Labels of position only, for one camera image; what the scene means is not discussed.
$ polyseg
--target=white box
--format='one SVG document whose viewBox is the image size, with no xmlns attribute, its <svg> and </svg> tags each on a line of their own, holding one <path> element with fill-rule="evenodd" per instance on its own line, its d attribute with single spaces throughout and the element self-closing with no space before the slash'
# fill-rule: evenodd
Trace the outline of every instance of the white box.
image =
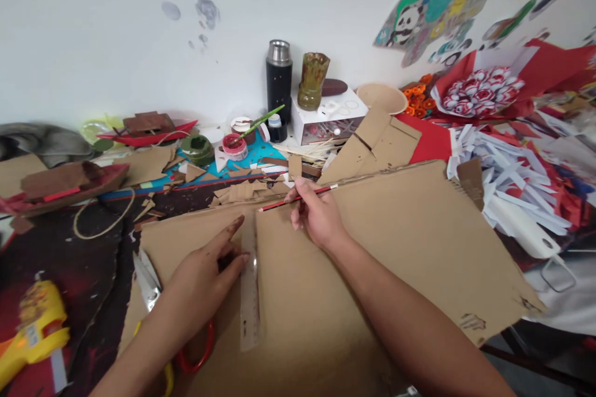
<svg viewBox="0 0 596 397">
<path fill-rule="evenodd" d="M 324 116 L 319 111 L 309 112 L 298 106 L 297 95 L 292 95 L 292 129 L 294 138 L 301 145 L 327 141 L 331 138 L 349 138 L 368 113 L 368 107 L 353 90 L 337 96 L 324 97 L 321 106 L 336 103 L 339 107 Z"/>
</svg>

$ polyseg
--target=scissor blade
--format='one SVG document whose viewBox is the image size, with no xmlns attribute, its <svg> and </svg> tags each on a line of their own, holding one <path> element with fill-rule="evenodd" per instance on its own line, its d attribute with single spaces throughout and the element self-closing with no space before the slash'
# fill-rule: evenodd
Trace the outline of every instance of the scissor blade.
<svg viewBox="0 0 596 397">
<path fill-rule="evenodd" d="M 135 271 L 137 273 L 138 285 L 141 288 L 141 296 L 148 311 L 153 309 L 157 298 L 160 296 L 161 287 L 155 282 L 155 279 L 149 273 L 147 268 L 143 265 L 136 253 L 132 254 L 132 259 L 135 264 Z"/>
<path fill-rule="evenodd" d="M 153 277 L 153 280 L 157 284 L 157 287 L 161 290 L 160 278 L 157 276 L 157 273 L 153 268 L 153 264 L 151 263 L 151 259 L 149 259 L 147 252 L 144 249 L 140 248 L 138 250 L 138 253 L 139 258 L 141 259 L 141 263 L 145 266 L 147 272 L 151 275 L 151 277 Z"/>
</svg>

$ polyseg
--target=silver thermos lid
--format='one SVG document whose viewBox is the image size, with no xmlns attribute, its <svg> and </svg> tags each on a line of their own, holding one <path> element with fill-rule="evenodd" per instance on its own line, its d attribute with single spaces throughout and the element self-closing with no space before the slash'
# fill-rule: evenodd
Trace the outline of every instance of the silver thermos lid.
<svg viewBox="0 0 596 397">
<path fill-rule="evenodd" d="M 292 64 L 290 44 L 285 40 L 272 40 L 269 42 L 267 62 L 275 66 L 289 66 Z"/>
</svg>

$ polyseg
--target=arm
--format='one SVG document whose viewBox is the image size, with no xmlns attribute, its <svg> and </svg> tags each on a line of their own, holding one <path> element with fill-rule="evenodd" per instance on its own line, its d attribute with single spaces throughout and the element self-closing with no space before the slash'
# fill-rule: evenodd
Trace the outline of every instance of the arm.
<svg viewBox="0 0 596 397">
<path fill-rule="evenodd" d="M 140 396 L 211 319 L 248 260 L 230 242 L 243 222 L 241 216 L 180 262 L 153 311 L 90 397 Z M 233 260 L 220 272 L 223 258 Z"/>
<path fill-rule="evenodd" d="M 303 200 L 292 211 L 294 229 L 305 228 L 335 263 L 396 365 L 428 395 L 514 396 L 505 380 L 464 333 L 433 303 L 387 270 L 352 239 L 329 193 L 296 179 Z"/>
</svg>

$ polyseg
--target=hand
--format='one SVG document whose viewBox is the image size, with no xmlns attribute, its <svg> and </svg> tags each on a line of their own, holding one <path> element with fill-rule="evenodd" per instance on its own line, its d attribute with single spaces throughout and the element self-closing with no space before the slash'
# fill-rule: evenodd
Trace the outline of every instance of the hand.
<svg viewBox="0 0 596 397">
<path fill-rule="evenodd" d="M 177 349 L 213 317 L 244 269 L 248 253 L 240 252 L 230 239 L 244 222 L 238 217 L 207 245 L 189 253 L 177 266 L 149 318 L 160 327 L 173 326 Z M 222 261 L 230 261 L 220 272 Z"/>
<path fill-rule="evenodd" d="M 295 230 L 306 228 L 311 240 L 326 251 L 350 237 L 341 222 L 340 211 L 331 193 L 315 194 L 314 191 L 319 189 L 319 186 L 302 177 L 297 177 L 295 184 L 285 200 L 290 202 L 298 195 L 302 197 L 290 214 Z"/>
</svg>

